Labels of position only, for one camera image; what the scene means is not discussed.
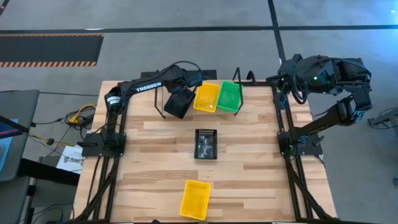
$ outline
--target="green plastic bin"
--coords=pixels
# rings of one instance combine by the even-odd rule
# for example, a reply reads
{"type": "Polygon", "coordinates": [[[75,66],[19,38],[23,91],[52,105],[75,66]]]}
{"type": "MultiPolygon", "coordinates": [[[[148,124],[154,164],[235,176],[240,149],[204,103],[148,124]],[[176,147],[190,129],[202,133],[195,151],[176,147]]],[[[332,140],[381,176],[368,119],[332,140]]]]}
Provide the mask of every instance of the green plastic bin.
{"type": "Polygon", "coordinates": [[[223,81],[217,100],[217,108],[235,113],[238,111],[240,105],[241,92],[239,90],[239,84],[223,81]]]}

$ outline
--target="wooden plank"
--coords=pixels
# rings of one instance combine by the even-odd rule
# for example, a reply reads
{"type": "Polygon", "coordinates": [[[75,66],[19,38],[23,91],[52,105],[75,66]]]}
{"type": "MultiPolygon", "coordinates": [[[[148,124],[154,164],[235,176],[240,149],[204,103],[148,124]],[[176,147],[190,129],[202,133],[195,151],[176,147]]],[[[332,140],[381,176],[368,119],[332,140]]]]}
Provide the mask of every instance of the wooden plank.
{"type": "MultiPolygon", "coordinates": [[[[103,125],[103,96],[116,84],[103,82],[93,130],[103,125]]],[[[162,99],[165,102],[169,96],[165,88],[159,88],[159,108],[163,107],[162,99]]],[[[299,105],[291,96],[289,101],[296,126],[311,122],[307,103],[299,105]]],[[[294,220],[285,162],[276,138],[279,127],[271,88],[245,87],[244,106],[237,116],[222,110],[202,113],[191,107],[183,120],[166,112],[163,119],[153,107],[154,90],[134,95],[130,105],[111,222],[195,222],[179,214],[187,179],[211,184],[208,222],[294,220]],[[217,160],[194,160],[197,128],[218,130],[217,160]]],[[[308,189],[326,212],[335,216],[324,166],[313,156],[302,159],[308,189]]],[[[76,215],[86,205],[95,162],[96,158],[84,161],[75,197],[76,215]]],[[[91,195],[97,191],[99,173],[100,168],[91,195]]],[[[104,215],[107,196],[104,194],[100,216],[104,215]]],[[[302,194],[298,196],[302,205],[302,194]]]]}

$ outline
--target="orange and black striped tape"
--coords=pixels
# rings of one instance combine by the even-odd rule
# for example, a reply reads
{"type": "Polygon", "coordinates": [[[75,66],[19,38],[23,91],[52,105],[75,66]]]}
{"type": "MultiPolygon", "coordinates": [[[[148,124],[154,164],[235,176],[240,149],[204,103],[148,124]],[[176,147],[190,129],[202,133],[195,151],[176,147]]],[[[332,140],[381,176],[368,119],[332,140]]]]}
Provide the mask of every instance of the orange and black striped tape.
{"type": "Polygon", "coordinates": [[[82,37],[104,36],[104,34],[0,34],[0,37],[82,37]]]}
{"type": "Polygon", "coordinates": [[[96,62],[0,62],[0,67],[92,67],[96,62]]]}

